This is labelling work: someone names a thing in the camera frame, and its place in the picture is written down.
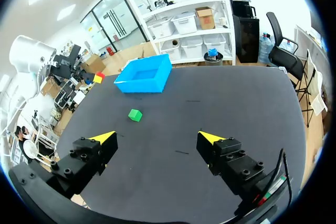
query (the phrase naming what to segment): white ceiling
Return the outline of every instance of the white ceiling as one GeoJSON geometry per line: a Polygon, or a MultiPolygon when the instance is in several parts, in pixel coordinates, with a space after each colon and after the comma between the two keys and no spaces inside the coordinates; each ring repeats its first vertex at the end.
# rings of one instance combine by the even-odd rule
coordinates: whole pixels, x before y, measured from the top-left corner
{"type": "Polygon", "coordinates": [[[8,53],[13,40],[18,35],[45,41],[56,31],[76,19],[82,19],[99,0],[39,0],[28,5],[28,0],[12,0],[5,15],[0,20],[0,77],[13,75],[8,53]],[[61,9],[76,4],[70,16],[57,21],[61,9]]]}

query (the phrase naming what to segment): black table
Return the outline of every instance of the black table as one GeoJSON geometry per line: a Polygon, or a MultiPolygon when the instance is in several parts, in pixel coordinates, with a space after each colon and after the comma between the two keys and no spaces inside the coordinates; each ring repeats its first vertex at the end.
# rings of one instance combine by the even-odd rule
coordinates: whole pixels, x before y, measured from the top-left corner
{"type": "MultiPolygon", "coordinates": [[[[200,129],[237,138],[250,157],[265,163],[265,173],[275,168],[285,148],[297,196],[305,167],[305,129],[296,93],[281,70],[173,69],[163,93],[155,94],[124,94],[113,84],[116,77],[95,85],[58,143],[63,157],[81,136],[118,133],[118,151],[81,194],[92,210],[153,222],[212,224],[233,217],[241,199],[212,176],[198,154],[200,129]],[[128,118],[131,109],[143,113],[139,123],[128,118]]],[[[286,190],[277,205],[283,209],[287,202],[286,190]]]]}

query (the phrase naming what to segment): screw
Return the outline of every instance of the screw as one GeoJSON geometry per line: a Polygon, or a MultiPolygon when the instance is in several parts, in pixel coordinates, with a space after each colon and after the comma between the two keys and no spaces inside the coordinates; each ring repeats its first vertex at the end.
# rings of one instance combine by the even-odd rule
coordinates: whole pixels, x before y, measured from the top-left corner
{"type": "Polygon", "coordinates": [[[85,153],[83,153],[83,154],[80,155],[80,158],[81,158],[83,161],[86,161],[87,158],[88,158],[88,155],[86,155],[85,153]]]}
{"type": "Polygon", "coordinates": [[[233,155],[232,154],[227,154],[226,156],[225,156],[225,158],[226,158],[226,160],[231,160],[231,159],[233,159],[233,155]]]}
{"type": "Polygon", "coordinates": [[[64,174],[65,174],[65,176],[66,177],[71,177],[73,174],[72,174],[72,170],[71,169],[69,169],[69,168],[66,168],[65,170],[64,170],[64,174]]]}
{"type": "Polygon", "coordinates": [[[242,175],[243,175],[244,177],[247,177],[248,175],[250,175],[250,171],[247,170],[247,169],[244,169],[244,170],[242,170],[242,175]]]}
{"type": "Polygon", "coordinates": [[[51,161],[50,165],[51,165],[51,167],[52,167],[53,170],[58,170],[58,168],[59,168],[56,161],[51,161]]]}
{"type": "Polygon", "coordinates": [[[76,157],[76,152],[74,150],[69,151],[70,157],[76,157]]]}
{"type": "Polygon", "coordinates": [[[264,163],[263,162],[258,162],[257,163],[257,168],[259,168],[259,169],[262,169],[264,167],[264,163]]]}

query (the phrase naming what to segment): green cube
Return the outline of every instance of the green cube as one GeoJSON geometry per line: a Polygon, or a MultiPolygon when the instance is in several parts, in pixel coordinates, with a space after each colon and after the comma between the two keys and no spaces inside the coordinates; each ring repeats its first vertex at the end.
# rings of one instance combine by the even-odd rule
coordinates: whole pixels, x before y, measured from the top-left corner
{"type": "Polygon", "coordinates": [[[131,112],[128,114],[128,117],[133,121],[139,122],[142,117],[142,113],[139,110],[132,109],[131,112]]]}

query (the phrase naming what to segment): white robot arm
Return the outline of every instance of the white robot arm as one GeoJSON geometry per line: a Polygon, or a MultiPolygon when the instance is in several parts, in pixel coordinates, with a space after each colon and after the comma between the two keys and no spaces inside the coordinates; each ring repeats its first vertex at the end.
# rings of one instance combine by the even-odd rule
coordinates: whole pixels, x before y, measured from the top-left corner
{"type": "Polygon", "coordinates": [[[9,111],[4,115],[7,118],[3,117],[6,126],[0,126],[1,164],[6,173],[10,168],[10,159],[5,132],[7,129],[14,129],[14,125],[27,101],[40,92],[40,85],[50,74],[51,66],[57,66],[57,63],[53,61],[55,55],[55,48],[23,35],[18,36],[11,46],[9,61],[17,71],[18,82],[16,91],[11,97],[9,111]]]}

